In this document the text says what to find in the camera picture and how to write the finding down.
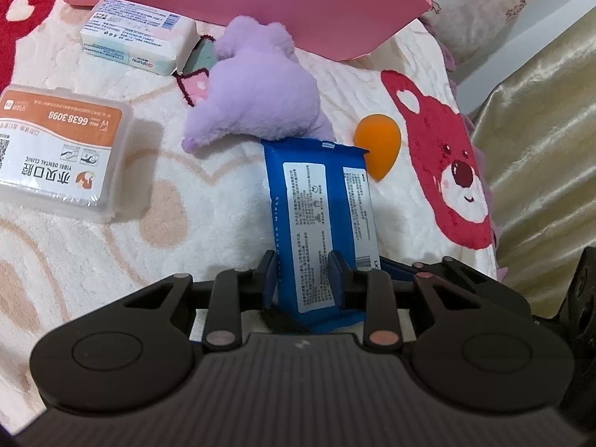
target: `bear nose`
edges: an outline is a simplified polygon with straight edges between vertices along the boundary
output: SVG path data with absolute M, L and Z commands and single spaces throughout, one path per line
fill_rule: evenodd
M 472 186 L 474 172 L 472 171 L 472 167 L 466 162 L 456 159 L 451 164 L 451 173 L 453 174 L 455 183 L 460 185 L 461 188 L 470 188 Z

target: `phone number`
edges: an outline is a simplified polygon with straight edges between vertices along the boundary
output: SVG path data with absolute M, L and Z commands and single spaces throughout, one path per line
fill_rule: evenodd
M 82 116 L 75 116 L 73 114 L 66 114 L 64 112 L 50 112 L 48 114 L 48 119 L 52 119 L 54 121 L 63 121 L 65 123 L 75 123 L 75 124 L 82 124 L 83 126 L 89 122 L 89 119 Z

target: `clear plastic case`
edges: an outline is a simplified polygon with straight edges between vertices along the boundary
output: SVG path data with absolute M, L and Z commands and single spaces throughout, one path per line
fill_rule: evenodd
M 132 125 L 122 102 L 8 86 L 0 96 L 0 200 L 109 222 Z

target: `gold curtain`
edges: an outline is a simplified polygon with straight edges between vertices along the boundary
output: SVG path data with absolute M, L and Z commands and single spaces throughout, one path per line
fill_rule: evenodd
M 596 242 L 596 9 L 509 76 L 476 117 L 505 284 L 556 314 Z

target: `plush toy leg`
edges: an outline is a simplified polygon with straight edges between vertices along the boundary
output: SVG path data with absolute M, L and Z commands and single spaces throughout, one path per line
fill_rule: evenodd
M 323 141 L 335 141 L 332 124 L 323 110 L 319 110 L 317 120 L 307 137 L 315 137 Z
M 184 125 L 183 150 L 192 153 L 224 137 L 230 131 L 228 121 L 217 106 L 211 105 L 209 101 L 198 102 L 188 112 Z

